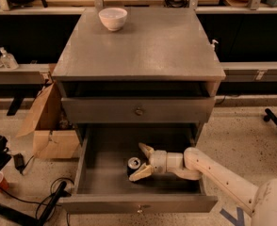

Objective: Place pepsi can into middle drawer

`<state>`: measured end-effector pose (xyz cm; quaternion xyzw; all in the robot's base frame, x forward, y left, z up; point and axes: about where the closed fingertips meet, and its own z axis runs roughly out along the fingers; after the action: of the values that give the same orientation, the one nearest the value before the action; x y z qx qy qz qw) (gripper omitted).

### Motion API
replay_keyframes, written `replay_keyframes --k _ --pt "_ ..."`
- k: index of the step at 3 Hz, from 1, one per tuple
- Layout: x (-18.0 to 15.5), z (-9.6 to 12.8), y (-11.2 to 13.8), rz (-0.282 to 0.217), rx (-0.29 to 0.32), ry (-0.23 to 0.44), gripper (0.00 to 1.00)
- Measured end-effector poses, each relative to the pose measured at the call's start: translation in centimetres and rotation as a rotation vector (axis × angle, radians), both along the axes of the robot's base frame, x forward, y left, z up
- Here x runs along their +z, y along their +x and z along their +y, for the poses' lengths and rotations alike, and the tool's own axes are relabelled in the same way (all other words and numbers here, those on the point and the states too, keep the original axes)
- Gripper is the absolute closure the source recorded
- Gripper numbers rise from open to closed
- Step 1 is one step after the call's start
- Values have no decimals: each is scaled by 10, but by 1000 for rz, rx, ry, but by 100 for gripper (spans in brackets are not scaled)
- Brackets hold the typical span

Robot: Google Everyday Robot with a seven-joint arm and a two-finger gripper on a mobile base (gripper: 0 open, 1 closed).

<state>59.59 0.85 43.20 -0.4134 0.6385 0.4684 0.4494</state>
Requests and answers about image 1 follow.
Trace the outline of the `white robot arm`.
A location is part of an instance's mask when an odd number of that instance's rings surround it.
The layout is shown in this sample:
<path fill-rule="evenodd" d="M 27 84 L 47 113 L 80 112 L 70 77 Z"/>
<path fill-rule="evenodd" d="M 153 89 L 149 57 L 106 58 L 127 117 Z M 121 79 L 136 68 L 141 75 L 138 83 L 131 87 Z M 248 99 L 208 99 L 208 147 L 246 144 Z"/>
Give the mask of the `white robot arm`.
<path fill-rule="evenodd" d="M 251 217 L 251 226 L 277 226 L 277 178 L 255 186 L 195 147 L 188 147 L 182 153 L 168 153 L 144 143 L 138 146 L 147 163 L 137 157 L 128 160 L 131 182 L 154 173 L 173 173 L 186 180 L 199 180 L 204 175 Z"/>

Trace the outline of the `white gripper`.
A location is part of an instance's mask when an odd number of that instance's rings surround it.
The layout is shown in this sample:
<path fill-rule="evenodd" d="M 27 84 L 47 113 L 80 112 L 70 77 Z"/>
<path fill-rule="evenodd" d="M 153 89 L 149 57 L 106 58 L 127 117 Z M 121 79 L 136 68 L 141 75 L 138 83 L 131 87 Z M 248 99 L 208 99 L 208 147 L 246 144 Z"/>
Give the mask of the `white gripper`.
<path fill-rule="evenodd" d="M 167 171 L 167 152 L 154 150 L 153 147 L 145 143 L 139 143 L 139 148 L 149 158 L 150 165 L 143 163 L 134 173 L 129 176 L 131 182 L 136 182 L 140 179 L 147 178 L 154 173 L 165 173 Z"/>

